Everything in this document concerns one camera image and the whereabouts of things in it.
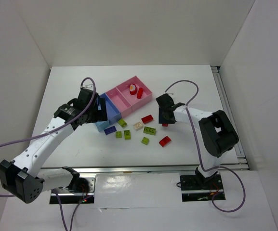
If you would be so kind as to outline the green 2x2 lego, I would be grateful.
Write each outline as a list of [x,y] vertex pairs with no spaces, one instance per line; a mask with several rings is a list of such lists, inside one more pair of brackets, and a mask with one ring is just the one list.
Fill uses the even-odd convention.
[[116,131],[115,137],[116,137],[117,139],[122,138],[122,132],[121,132],[121,131]]
[[141,143],[144,144],[144,145],[148,145],[148,144],[149,144],[149,141],[150,141],[149,138],[143,137],[142,140],[141,140]]

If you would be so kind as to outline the red lego with side studs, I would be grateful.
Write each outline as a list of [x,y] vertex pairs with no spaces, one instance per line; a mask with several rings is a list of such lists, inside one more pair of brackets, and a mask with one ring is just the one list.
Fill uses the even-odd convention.
[[141,99],[142,96],[143,96],[143,92],[144,92],[144,89],[143,88],[139,88],[138,91],[137,91],[136,98],[137,99]]

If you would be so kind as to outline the red curved decorated lego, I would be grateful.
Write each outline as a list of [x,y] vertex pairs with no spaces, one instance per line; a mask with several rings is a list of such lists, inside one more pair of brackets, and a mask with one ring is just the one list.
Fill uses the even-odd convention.
[[136,95],[137,94],[137,86],[135,84],[129,85],[129,94]]

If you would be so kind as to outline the red curved lego brick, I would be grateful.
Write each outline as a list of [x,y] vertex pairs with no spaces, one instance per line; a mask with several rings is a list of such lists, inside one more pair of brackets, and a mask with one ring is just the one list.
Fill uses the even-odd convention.
[[165,136],[163,139],[161,139],[159,141],[159,144],[161,147],[165,147],[166,145],[168,145],[171,142],[171,138],[169,136]]

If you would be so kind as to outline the light blue container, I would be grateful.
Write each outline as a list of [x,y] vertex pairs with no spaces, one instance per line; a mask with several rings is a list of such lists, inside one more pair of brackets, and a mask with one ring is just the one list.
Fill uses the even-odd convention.
[[109,122],[109,120],[98,121],[95,123],[95,126],[99,132],[102,132],[103,130],[105,130],[107,127],[110,126],[110,122]]

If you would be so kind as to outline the dark blue container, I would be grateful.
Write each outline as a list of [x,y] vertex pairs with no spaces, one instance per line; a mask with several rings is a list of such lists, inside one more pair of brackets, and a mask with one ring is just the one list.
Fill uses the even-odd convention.
[[105,93],[103,93],[100,97],[105,99],[107,118],[109,124],[113,125],[121,119],[121,113],[119,109],[115,106],[113,101]]

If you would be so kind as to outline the purple 2x4 lego brick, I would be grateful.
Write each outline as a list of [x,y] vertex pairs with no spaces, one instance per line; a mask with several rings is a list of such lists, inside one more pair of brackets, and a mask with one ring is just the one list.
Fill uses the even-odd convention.
[[117,129],[116,129],[115,126],[111,126],[111,127],[108,127],[106,129],[104,129],[104,132],[105,132],[106,135],[109,135],[109,134],[114,133],[116,131],[117,131]]

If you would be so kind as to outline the green lego near blue box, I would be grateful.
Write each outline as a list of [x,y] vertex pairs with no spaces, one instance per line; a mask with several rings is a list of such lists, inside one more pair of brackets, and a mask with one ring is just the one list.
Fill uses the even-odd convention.
[[122,128],[125,128],[127,126],[127,123],[124,119],[120,119],[118,121],[118,124],[122,127]]

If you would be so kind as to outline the narrow pink container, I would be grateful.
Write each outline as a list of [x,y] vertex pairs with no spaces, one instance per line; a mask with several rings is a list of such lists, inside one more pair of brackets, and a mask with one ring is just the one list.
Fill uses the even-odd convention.
[[107,91],[106,95],[120,111],[122,118],[131,114],[132,106],[118,88]]

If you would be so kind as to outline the red 2x4 lego brick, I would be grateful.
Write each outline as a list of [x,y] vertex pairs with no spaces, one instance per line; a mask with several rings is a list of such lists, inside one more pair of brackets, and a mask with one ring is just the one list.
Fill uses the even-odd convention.
[[152,115],[147,115],[141,118],[141,121],[143,122],[143,124],[147,124],[150,123],[154,120]]

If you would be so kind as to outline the green 2x4 lego brick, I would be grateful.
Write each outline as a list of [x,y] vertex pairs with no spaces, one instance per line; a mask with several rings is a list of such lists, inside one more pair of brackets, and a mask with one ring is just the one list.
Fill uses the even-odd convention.
[[148,135],[156,135],[156,129],[151,127],[144,127],[143,133]]

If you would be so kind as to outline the large pink container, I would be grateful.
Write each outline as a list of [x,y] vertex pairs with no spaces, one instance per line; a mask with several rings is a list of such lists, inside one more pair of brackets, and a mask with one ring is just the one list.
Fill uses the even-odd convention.
[[141,108],[152,100],[152,91],[137,76],[117,85],[117,89],[130,103],[132,111]]

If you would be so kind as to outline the right side aluminium rail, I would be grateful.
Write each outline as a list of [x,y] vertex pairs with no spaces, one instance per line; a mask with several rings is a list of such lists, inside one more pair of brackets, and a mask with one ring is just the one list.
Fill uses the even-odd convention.
[[[229,120],[231,121],[233,128],[238,133],[238,130],[237,130],[234,118],[233,118],[233,114],[231,111],[231,107],[229,104],[229,100],[228,100],[228,97],[227,97],[227,94],[226,94],[226,91],[224,88],[224,84],[223,84],[221,75],[219,73],[220,67],[219,66],[211,66],[211,70],[212,70],[212,74],[213,74],[213,77],[215,80],[215,84],[216,84],[216,87],[217,87],[217,90],[218,90],[218,93],[220,96],[220,100],[221,100],[223,109],[224,109],[225,113],[227,114]],[[235,145],[235,151],[237,153],[238,163],[240,165],[248,165],[248,162],[247,162],[247,159],[246,159],[246,156],[245,156],[245,153],[244,153],[244,150],[243,150],[243,147],[242,147],[242,144],[240,141],[237,143],[237,145]]]

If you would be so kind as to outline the aluminium rail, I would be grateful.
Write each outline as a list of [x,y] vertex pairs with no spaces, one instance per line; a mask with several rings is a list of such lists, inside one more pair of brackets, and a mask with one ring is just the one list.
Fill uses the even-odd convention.
[[[218,93],[220,96],[220,100],[221,100],[223,109],[224,109],[225,113],[227,114],[229,120],[231,121],[233,128],[238,133],[238,130],[237,130],[234,118],[233,118],[233,114],[231,111],[231,107],[229,104],[229,100],[228,100],[228,97],[227,97],[227,94],[226,94],[226,91],[224,88],[224,84],[223,84],[221,75],[219,73],[220,67],[219,66],[211,66],[211,70],[212,70],[212,74],[213,74],[213,77],[215,80],[215,84],[216,84],[216,87],[217,87],[217,90],[218,90]],[[242,144],[240,141],[237,143],[237,145],[235,145],[235,151],[237,153],[238,163],[240,165],[248,165],[248,162],[247,162],[247,159],[246,159],[246,156],[245,156],[245,153],[244,153],[244,150],[243,150],[243,147],[242,147]]]
[[72,167],[79,173],[149,173],[149,172],[185,172],[194,171],[197,165],[178,166],[138,166],[138,167]]

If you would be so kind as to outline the front aluminium rail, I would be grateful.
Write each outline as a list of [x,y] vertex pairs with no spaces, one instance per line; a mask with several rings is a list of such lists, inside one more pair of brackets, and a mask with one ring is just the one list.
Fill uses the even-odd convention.
[[149,173],[149,172],[185,172],[194,171],[197,165],[178,166],[138,166],[138,167],[72,167],[79,173]]

